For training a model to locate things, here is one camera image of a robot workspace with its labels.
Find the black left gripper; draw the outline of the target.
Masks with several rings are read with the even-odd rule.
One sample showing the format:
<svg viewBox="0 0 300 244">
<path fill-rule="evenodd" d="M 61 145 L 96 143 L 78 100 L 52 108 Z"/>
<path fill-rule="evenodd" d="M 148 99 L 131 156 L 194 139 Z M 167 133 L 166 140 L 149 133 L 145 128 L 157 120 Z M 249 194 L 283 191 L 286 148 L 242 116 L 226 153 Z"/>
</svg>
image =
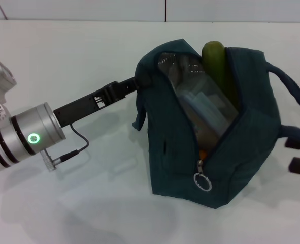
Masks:
<svg viewBox="0 0 300 244">
<path fill-rule="evenodd" d="M 65 127 L 124 99 L 135 91 L 148 88 L 151 84 L 152 78 L 145 74 L 121 82 L 114 81 L 53 112 L 60 126 Z"/>
</svg>

